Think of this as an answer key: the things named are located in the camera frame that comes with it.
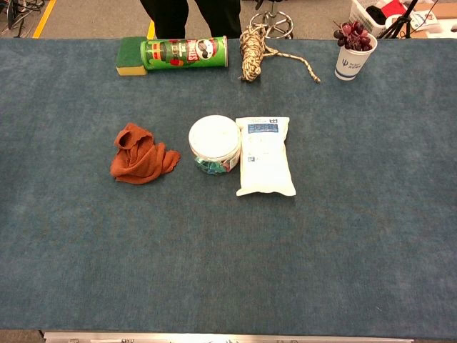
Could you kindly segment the green and yellow sponge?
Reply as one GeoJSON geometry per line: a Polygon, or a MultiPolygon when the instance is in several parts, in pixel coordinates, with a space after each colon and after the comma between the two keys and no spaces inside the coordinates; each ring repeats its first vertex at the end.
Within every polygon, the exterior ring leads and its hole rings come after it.
{"type": "Polygon", "coordinates": [[[120,76],[144,76],[147,70],[141,59],[140,45],[144,36],[124,37],[116,57],[116,70],[120,76]]]}

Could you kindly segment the cardboard box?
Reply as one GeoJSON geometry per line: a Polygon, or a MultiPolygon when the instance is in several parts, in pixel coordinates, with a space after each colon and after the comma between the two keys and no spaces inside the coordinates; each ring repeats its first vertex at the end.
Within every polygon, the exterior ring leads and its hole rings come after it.
{"type": "Polygon", "coordinates": [[[417,4],[411,18],[414,39],[457,39],[457,3],[417,4]]]}

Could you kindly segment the rust orange cloth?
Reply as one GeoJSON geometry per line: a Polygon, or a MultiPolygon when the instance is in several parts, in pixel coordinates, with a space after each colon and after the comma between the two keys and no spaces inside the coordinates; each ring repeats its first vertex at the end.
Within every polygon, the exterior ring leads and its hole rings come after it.
{"type": "Polygon", "coordinates": [[[145,184],[172,172],[181,154],[167,150],[163,142],[156,143],[153,134],[128,123],[117,135],[118,151],[111,162],[110,174],[118,182],[145,184]]]}

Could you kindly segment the blue felt table mat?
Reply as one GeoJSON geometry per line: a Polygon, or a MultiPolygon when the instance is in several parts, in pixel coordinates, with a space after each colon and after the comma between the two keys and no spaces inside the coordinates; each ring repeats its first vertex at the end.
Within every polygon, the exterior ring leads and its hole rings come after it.
{"type": "Polygon", "coordinates": [[[457,339],[457,39],[119,76],[117,39],[0,39],[0,329],[457,339]],[[189,149],[207,115],[287,116],[296,195],[236,196],[189,149]],[[181,154],[110,174],[134,123],[181,154]]]}

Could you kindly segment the clear jar with white lid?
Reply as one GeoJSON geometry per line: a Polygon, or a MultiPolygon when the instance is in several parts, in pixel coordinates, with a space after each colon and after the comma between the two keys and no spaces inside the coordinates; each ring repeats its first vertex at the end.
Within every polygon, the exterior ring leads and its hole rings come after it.
{"type": "Polygon", "coordinates": [[[221,115],[205,116],[190,128],[189,146],[202,172],[225,174],[238,164],[241,132],[233,119],[221,115]]]}

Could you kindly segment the white paper cup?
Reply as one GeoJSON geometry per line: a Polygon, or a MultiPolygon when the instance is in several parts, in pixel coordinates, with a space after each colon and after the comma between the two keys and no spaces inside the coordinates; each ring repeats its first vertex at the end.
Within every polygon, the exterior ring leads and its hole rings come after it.
{"type": "Polygon", "coordinates": [[[342,46],[338,55],[338,60],[334,69],[334,73],[337,78],[343,81],[351,81],[356,78],[363,65],[367,62],[370,55],[376,50],[378,41],[372,34],[368,34],[368,38],[371,40],[371,50],[368,51],[356,51],[347,49],[342,46]]]}

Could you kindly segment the chrome stool base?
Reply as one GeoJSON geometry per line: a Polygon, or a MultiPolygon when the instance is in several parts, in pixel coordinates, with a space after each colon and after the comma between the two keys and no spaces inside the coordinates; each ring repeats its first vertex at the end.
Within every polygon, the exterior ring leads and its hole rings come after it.
{"type": "Polygon", "coordinates": [[[267,39],[293,39],[293,20],[278,9],[285,0],[254,0],[256,14],[251,17],[249,27],[263,28],[267,39]]]}

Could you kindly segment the white plastic basket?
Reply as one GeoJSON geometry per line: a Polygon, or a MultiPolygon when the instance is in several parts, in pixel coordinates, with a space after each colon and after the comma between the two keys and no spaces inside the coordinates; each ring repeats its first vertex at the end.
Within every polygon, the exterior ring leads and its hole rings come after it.
{"type": "Polygon", "coordinates": [[[349,15],[349,21],[359,21],[361,22],[366,30],[371,33],[373,36],[378,38],[382,35],[387,28],[390,26],[385,26],[384,24],[378,24],[372,15],[367,12],[367,8],[370,6],[375,6],[376,8],[382,9],[385,5],[389,5],[393,1],[393,5],[390,6],[390,9],[394,9],[398,5],[399,9],[406,11],[407,8],[403,5],[400,0],[351,0],[351,13],[349,15]]]}

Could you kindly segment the green Pringles can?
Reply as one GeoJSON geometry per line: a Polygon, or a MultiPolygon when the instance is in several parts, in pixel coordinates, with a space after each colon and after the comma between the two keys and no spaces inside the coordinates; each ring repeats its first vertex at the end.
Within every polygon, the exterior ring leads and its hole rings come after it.
{"type": "Polygon", "coordinates": [[[227,38],[154,39],[140,43],[146,70],[227,67],[227,38]]]}

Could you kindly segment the silver metal rail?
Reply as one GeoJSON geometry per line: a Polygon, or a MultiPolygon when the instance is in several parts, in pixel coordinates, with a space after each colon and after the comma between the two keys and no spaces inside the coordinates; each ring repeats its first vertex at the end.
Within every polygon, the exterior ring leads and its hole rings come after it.
{"type": "Polygon", "coordinates": [[[136,332],[44,332],[46,343],[415,343],[413,339],[136,332]]]}

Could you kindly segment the white plastic pouch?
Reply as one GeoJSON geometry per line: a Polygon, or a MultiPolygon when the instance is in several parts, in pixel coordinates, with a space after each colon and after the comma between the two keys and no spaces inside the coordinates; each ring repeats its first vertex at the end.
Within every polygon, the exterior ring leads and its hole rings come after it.
{"type": "Polygon", "coordinates": [[[260,193],[296,195],[285,140],[288,117],[264,116],[237,118],[241,130],[240,189],[238,197],[260,193]]]}

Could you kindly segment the purple grape bunch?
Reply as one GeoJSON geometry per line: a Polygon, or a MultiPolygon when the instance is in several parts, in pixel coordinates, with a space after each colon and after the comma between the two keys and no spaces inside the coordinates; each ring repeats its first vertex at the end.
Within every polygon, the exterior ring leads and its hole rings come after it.
{"type": "Polygon", "coordinates": [[[373,48],[368,31],[359,21],[337,24],[337,30],[334,31],[333,37],[337,39],[337,44],[340,47],[349,50],[370,51],[373,48]]]}

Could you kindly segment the black tripod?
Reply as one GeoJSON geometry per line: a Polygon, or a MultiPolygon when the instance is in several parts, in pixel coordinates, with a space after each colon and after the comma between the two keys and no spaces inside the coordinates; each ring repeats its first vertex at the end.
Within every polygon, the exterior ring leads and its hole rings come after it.
{"type": "Polygon", "coordinates": [[[405,14],[399,16],[396,21],[390,25],[387,30],[385,30],[381,35],[378,36],[379,39],[395,39],[402,28],[405,26],[406,31],[404,38],[410,39],[411,38],[411,12],[413,11],[415,5],[417,5],[418,0],[411,0],[410,5],[408,6],[405,14]]]}

